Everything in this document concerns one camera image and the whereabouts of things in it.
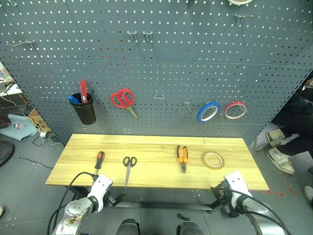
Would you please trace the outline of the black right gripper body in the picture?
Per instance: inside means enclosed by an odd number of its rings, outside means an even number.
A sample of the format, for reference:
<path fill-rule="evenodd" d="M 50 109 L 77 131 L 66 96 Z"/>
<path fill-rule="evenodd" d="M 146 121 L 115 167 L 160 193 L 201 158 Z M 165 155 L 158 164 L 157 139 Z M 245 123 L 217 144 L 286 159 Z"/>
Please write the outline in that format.
<path fill-rule="evenodd" d="M 232 192 L 229 191 L 229 189 L 230 189 L 229 183 L 226 180 L 223 180 L 216 187 L 219 188 L 219 190 L 220 190 L 219 193 L 221 195 L 224 194 L 225 203 L 223 206 L 231 207 L 232 206 L 232 204 L 231 204 Z"/>

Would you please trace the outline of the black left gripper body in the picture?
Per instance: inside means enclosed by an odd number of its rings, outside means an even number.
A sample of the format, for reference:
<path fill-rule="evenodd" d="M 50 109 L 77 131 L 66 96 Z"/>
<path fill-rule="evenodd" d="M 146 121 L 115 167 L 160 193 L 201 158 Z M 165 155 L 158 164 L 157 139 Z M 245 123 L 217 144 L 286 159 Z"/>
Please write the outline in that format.
<path fill-rule="evenodd" d="M 115 206 L 116 200 L 111 196 L 111 193 L 108 191 L 104 196 L 104 206 Z"/>

